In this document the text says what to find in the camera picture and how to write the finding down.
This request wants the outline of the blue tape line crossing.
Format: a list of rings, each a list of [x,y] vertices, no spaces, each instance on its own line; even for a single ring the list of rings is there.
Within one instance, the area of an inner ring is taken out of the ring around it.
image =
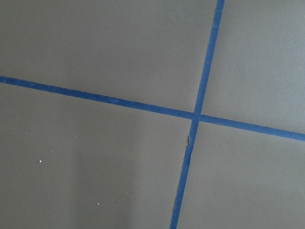
[[[130,101],[130,100],[124,100],[124,99],[109,97],[109,96],[100,95],[100,94],[93,94],[93,93],[82,92],[82,91],[78,91],[78,90],[61,88],[61,87],[57,87],[57,86],[53,86],[53,85],[46,85],[46,84],[36,83],[36,82],[32,82],[32,81],[10,78],[10,77],[6,77],[6,76],[1,76],[0,82],[4,83],[4,84],[10,84],[10,85],[14,85],[14,86],[20,86],[20,87],[30,88],[30,89],[34,89],[34,90],[40,90],[40,91],[45,91],[45,92],[54,93],[54,94],[61,94],[61,95],[65,95],[65,96],[76,97],[76,98],[81,98],[81,99],[86,99],[86,100],[92,100],[92,101],[101,102],[101,103],[113,104],[113,105],[118,105],[118,106],[138,109],[138,110],[144,110],[144,111],[149,111],[149,112],[158,113],[158,114],[175,116],[175,117],[189,119],[189,120],[193,117],[193,113],[183,111],[183,110],[177,110],[177,109],[173,109],[173,108],[167,108],[167,107],[162,107],[162,106],[157,106],[157,105],[152,105],[152,104],[145,104],[145,103],[140,103],[140,102],[135,102],[135,101]],[[254,124],[250,124],[250,123],[223,119],[223,118],[208,116],[208,115],[203,115],[203,114],[200,116],[199,121],[204,122],[204,123],[209,123],[209,124],[222,125],[222,126],[226,126],[226,127],[232,127],[232,128],[236,128],[236,129],[257,132],[257,133],[261,133],[261,134],[274,135],[274,136],[293,139],[293,140],[299,140],[299,141],[305,140],[305,135],[302,133],[286,131],[286,130],[282,130],[282,129],[267,127],[267,126],[254,125]]]

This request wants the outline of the blue tape line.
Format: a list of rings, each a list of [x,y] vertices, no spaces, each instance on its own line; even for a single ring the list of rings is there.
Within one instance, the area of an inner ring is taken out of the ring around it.
[[[212,22],[211,32],[210,32],[209,41],[208,41],[208,45],[207,45],[207,49],[206,49],[202,75],[200,78],[198,93],[197,93],[195,107],[194,107],[194,111],[193,111],[192,122],[191,122],[190,131],[189,131],[189,135],[188,135],[189,141],[188,141],[188,145],[186,147],[185,153],[184,153],[181,174],[180,174],[180,178],[179,178],[179,183],[178,183],[176,197],[175,197],[175,201],[174,201],[171,221],[170,221],[170,225],[169,225],[169,228],[171,228],[171,229],[177,228],[177,225],[178,225],[184,191],[185,191],[188,172],[189,172],[189,168],[190,168],[190,161],[191,161],[193,147],[194,147],[196,134],[197,134],[197,130],[198,130],[198,125],[199,125],[200,117],[201,117],[201,113],[202,113],[202,107],[203,107],[205,92],[206,92],[207,83],[208,83],[208,79],[209,79],[209,74],[210,74],[210,70],[211,70],[211,66],[212,66],[214,50],[215,50],[217,36],[218,36],[218,32],[219,32],[219,26],[221,23],[224,3],[225,3],[224,0],[218,0],[216,3],[215,11],[214,11],[213,22]]]

